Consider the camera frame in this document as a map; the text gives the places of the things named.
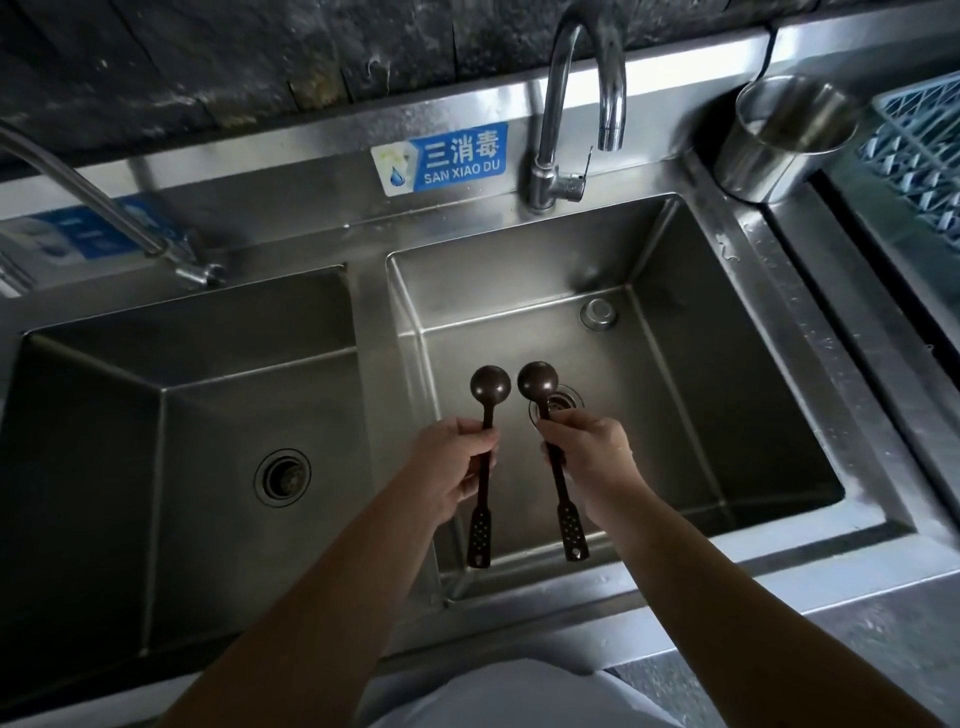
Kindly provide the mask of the person's right hand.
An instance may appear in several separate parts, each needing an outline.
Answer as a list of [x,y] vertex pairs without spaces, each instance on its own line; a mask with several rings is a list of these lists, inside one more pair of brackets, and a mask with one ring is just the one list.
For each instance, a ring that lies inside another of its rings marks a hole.
[[628,509],[652,493],[635,461],[622,424],[585,409],[558,415],[592,415],[592,441],[579,450],[562,450],[562,467],[582,494],[586,515],[611,531],[626,519]]

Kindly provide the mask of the person's left forearm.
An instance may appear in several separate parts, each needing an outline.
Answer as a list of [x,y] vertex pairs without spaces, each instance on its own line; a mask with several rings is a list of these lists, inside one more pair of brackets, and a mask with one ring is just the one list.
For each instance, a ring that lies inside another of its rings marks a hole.
[[459,484],[397,477],[158,728],[345,728]]

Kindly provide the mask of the chrome gooseneck faucet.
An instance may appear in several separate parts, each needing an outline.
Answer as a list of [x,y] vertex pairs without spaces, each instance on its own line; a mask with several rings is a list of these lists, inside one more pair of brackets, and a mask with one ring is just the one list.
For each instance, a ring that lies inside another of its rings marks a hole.
[[551,52],[538,148],[531,164],[527,207],[546,213],[558,200],[578,203],[586,173],[563,174],[557,164],[562,115],[575,45],[585,33],[593,46],[599,89],[597,148],[622,148],[627,119],[626,53],[621,30],[607,0],[574,0],[558,22]]

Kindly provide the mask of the stainless steel double sink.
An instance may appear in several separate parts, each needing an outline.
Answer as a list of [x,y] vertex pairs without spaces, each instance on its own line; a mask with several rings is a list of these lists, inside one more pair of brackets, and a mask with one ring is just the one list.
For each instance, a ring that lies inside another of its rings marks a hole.
[[[156,717],[400,466],[544,359],[669,504],[802,612],[960,576],[960,532],[764,215],[692,150],[768,30],[631,54],[580,202],[522,199],[546,75],[91,165],[225,265],[0,297],[0,725]],[[507,122],[501,176],[388,198],[371,149]],[[593,332],[603,297],[616,326]],[[270,453],[311,480],[274,508]]]

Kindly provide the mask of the chrome swivel faucet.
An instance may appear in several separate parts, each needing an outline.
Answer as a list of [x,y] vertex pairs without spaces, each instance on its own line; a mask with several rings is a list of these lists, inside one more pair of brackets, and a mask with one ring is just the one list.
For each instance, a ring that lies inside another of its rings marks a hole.
[[133,213],[111,199],[99,187],[46,150],[28,134],[0,120],[0,149],[29,164],[66,193],[76,198],[119,234],[134,243],[147,259],[165,261],[175,275],[192,285],[216,287],[224,283],[224,269],[201,259],[188,237],[174,242],[169,236],[153,232]]

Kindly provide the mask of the round steel overflow cap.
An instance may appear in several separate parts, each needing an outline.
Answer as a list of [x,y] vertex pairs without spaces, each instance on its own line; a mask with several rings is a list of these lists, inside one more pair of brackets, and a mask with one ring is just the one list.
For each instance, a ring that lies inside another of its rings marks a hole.
[[618,323],[618,310],[606,297],[592,297],[580,309],[581,323],[591,332],[606,333]]

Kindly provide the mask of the faded blue label sticker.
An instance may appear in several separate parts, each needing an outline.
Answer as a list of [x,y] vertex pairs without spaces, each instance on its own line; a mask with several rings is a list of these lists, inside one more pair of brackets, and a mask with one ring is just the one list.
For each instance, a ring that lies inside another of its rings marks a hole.
[[17,298],[155,264],[86,206],[0,221],[0,297]]

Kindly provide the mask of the dark brown long-handled spoon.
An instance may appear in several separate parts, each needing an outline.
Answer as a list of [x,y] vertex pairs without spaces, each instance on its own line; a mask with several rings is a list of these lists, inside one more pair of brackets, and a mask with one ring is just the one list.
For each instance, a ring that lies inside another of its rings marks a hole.
[[[540,422],[552,421],[549,401],[557,393],[558,385],[557,371],[545,361],[527,363],[517,376],[520,394],[535,406]],[[558,496],[558,528],[565,559],[571,563],[586,561],[591,552],[579,511],[569,494],[563,469],[563,453],[557,445],[549,442],[546,443],[546,450]]]
[[[512,391],[509,374],[495,365],[476,370],[470,380],[471,394],[483,407],[482,430],[494,425],[495,408],[504,403]],[[489,508],[491,453],[479,457],[477,501],[470,519],[466,563],[470,568],[487,569],[491,565],[492,516]]]

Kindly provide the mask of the round steel drain strainer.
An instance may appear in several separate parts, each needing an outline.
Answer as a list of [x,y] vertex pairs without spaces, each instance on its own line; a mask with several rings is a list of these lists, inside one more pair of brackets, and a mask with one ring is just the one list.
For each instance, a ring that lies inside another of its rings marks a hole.
[[[546,400],[546,407],[551,418],[553,418],[556,412],[584,408],[584,406],[585,403],[581,394],[564,383],[558,383],[557,389],[550,394]],[[532,425],[536,426],[541,418],[541,408],[539,404],[533,400],[529,400],[528,412]]]
[[309,459],[301,451],[284,448],[271,452],[258,465],[253,491],[261,504],[281,508],[296,503],[311,480]]

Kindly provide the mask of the stainless steel cylindrical container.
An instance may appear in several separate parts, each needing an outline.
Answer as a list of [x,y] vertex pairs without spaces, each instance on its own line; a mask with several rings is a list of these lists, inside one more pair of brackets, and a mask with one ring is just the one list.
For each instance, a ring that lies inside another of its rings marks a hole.
[[714,179],[742,202],[781,202],[852,143],[863,114],[860,99],[819,77],[756,79],[735,99]]

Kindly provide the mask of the person's right forearm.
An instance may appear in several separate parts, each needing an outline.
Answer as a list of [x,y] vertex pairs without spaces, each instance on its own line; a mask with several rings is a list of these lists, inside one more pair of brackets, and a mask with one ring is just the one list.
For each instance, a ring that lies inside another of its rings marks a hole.
[[729,728],[944,728],[642,480],[591,491],[586,504]]

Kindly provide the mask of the person's left hand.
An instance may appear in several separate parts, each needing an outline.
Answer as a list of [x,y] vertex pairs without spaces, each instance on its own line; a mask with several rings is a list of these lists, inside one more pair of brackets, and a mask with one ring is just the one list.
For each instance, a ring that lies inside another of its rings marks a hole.
[[[448,522],[459,504],[477,493],[479,457],[483,455],[450,452],[441,437],[441,419],[420,431],[397,476],[434,527]],[[490,454],[490,463],[496,462],[499,441],[497,429],[497,449]]]

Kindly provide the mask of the blue plastic dish rack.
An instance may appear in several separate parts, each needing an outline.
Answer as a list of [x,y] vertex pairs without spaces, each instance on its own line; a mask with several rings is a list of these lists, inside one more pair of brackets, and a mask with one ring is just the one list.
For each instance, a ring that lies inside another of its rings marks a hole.
[[881,93],[858,159],[960,254],[960,70]]

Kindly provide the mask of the blue and white label sticker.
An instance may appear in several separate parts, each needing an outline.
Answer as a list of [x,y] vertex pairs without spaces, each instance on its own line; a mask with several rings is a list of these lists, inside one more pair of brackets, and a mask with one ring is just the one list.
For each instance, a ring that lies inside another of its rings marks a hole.
[[370,149],[388,198],[499,177],[507,170],[509,124],[499,122]]

